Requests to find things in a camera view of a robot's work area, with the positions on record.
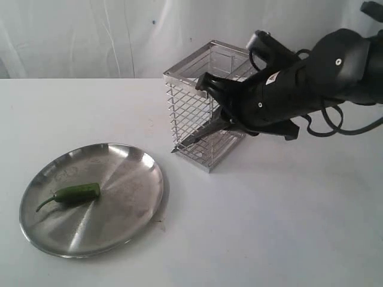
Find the pepper stem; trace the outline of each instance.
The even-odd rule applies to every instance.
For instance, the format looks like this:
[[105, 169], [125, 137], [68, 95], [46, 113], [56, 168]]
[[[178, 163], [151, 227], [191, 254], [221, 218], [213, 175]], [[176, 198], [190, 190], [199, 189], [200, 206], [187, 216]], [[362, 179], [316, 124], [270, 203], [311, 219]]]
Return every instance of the pepper stem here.
[[46, 201], [42, 202], [36, 209], [36, 212], [38, 212], [44, 205], [46, 205], [48, 202], [51, 202], [52, 200], [54, 200], [54, 196], [50, 197], [49, 199], [47, 199]]

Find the white label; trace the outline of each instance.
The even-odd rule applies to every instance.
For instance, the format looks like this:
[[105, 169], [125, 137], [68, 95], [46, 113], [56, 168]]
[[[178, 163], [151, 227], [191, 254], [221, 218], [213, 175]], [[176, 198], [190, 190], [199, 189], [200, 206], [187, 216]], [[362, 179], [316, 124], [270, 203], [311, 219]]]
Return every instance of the white label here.
[[274, 83], [274, 82], [275, 82], [275, 80], [276, 80], [276, 78], [277, 78], [279, 72], [277, 72], [277, 73], [275, 73], [275, 74], [272, 74], [272, 75], [268, 78], [268, 80], [266, 81], [266, 86], [267, 86], [268, 84], [271, 84], [271, 83]]

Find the wire mesh basket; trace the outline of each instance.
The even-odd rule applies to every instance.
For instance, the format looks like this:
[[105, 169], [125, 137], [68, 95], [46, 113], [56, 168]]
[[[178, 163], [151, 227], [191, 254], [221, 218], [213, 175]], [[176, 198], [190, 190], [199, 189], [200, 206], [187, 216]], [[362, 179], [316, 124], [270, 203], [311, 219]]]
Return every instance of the wire mesh basket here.
[[[189, 57], [164, 72], [169, 88], [168, 102], [174, 145], [209, 124], [218, 103], [205, 91], [197, 91], [198, 78], [205, 72], [218, 77], [243, 81], [255, 70], [248, 51], [218, 41], [211, 41]], [[244, 137], [239, 132], [216, 132], [198, 143], [177, 152], [193, 164], [210, 172]]]

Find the green chili pepper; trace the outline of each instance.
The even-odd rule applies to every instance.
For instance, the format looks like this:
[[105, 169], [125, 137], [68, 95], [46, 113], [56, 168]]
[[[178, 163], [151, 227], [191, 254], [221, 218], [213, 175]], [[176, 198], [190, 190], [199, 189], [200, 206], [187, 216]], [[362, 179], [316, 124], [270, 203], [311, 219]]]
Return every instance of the green chili pepper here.
[[98, 198], [100, 194], [100, 186], [98, 183], [62, 188], [61, 190], [56, 191], [52, 197], [41, 203], [37, 207], [36, 212], [52, 200], [61, 203], [77, 203], [94, 200]]

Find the stainless steel plate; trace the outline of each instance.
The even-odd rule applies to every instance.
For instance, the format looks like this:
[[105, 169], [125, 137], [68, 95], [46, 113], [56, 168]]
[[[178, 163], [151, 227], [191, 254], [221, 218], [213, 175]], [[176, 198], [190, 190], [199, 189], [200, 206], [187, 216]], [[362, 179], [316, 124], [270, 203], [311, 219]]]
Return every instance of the stainless steel plate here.
[[[55, 191], [98, 182], [101, 197], [77, 207], [54, 201], [36, 207]], [[71, 151], [48, 164], [27, 187], [20, 225], [38, 249], [60, 257], [89, 257], [128, 242], [159, 207], [160, 167], [144, 151], [101, 143]]]

